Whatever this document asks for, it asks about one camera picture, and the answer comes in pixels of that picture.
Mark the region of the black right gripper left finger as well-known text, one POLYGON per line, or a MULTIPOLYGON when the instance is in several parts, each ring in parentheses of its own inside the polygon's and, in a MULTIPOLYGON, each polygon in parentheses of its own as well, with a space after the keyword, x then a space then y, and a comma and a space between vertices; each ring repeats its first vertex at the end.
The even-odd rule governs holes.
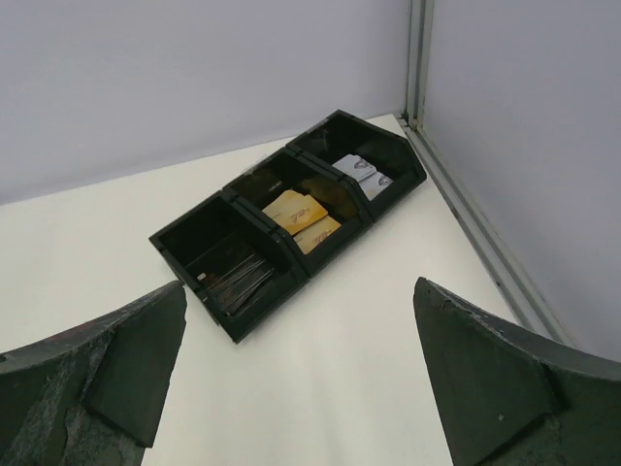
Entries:
POLYGON ((1 355, 4 465, 139 465, 186 326, 182 283, 1 355))

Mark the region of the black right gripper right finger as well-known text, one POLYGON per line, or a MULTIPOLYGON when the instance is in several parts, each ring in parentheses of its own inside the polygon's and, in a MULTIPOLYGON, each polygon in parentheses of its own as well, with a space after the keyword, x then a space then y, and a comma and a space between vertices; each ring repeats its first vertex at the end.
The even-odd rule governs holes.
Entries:
POLYGON ((617 465, 620 365, 419 278, 413 307, 455 465, 617 465))

